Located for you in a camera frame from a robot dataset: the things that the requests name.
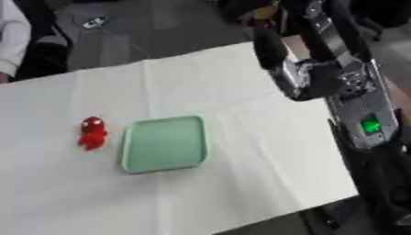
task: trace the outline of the white sleeve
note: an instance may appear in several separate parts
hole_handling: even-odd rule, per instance
[[[13,0],[0,4],[0,72],[14,76],[26,53],[31,26]]]

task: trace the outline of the red toy figure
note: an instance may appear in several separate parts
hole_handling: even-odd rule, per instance
[[[82,137],[79,145],[85,144],[87,151],[102,147],[106,142],[105,122],[99,117],[89,117],[82,122]]]

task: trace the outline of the green led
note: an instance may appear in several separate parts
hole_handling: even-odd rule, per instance
[[[375,116],[364,119],[361,126],[366,133],[375,133],[381,130],[381,123]]]

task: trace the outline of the cable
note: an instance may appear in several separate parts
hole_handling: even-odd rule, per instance
[[[75,18],[74,18],[74,17],[75,17],[75,15],[72,14],[72,23],[73,23],[76,27],[78,27],[78,28],[84,28],[83,25],[80,25],[78,22],[75,21]],[[121,38],[121,37],[119,37],[118,35],[110,32],[110,31],[107,30],[107,29],[105,29],[105,28],[103,27],[103,25],[101,25],[101,26],[99,26],[99,27],[97,27],[97,28],[95,28],[95,29],[100,29],[100,30],[102,30],[103,32],[105,32],[107,35],[110,35],[110,36],[113,37],[114,39],[117,39],[117,40],[120,40],[120,41],[123,41],[123,42],[126,41],[124,38]],[[140,53],[142,53],[142,54],[146,57],[146,59],[150,59],[149,54],[148,54],[146,51],[144,51],[143,49],[141,49],[139,46],[137,46],[137,45],[135,45],[135,44],[133,44],[133,43],[129,43],[129,42],[127,43],[127,45],[128,45],[129,47],[132,47],[132,48],[138,50]]]
[[[309,235],[316,235],[313,227],[311,226],[310,222],[308,221],[308,217],[305,215],[304,211],[301,211],[298,213],[298,215],[300,216],[300,219],[303,220],[304,226],[306,231],[308,232]]]
[[[111,37],[113,37],[114,39],[117,39],[117,40],[123,40],[123,41],[125,40],[125,39],[123,39],[123,38],[121,38],[121,37],[117,36],[116,34],[114,34],[114,33],[110,32],[110,31],[106,30],[106,29],[105,29],[105,28],[103,28],[103,27],[100,27],[100,29],[101,29],[101,30],[103,30],[106,34],[111,35]],[[150,59],[149,54],[148,54],[148,53],[146,53],[146,51],[144,51],[143,49],[141,49],[141,48],[140,48],[140,47],[138,47],[137,45],[135,45],[135,44],[133,44],[133,43],[128,43],[128,46],[130,46],[130,47],[132,47],[132,48],[134,48],[134,49],[138,50],[140,53],[144,54],[144,56],[146,57],[146,59]]]

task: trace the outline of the mint green tray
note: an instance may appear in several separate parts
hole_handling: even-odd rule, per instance
[[[126,129],[121,166],[128,173],[148,173],[199,165],[206,158],[200,117],[134,122]]]

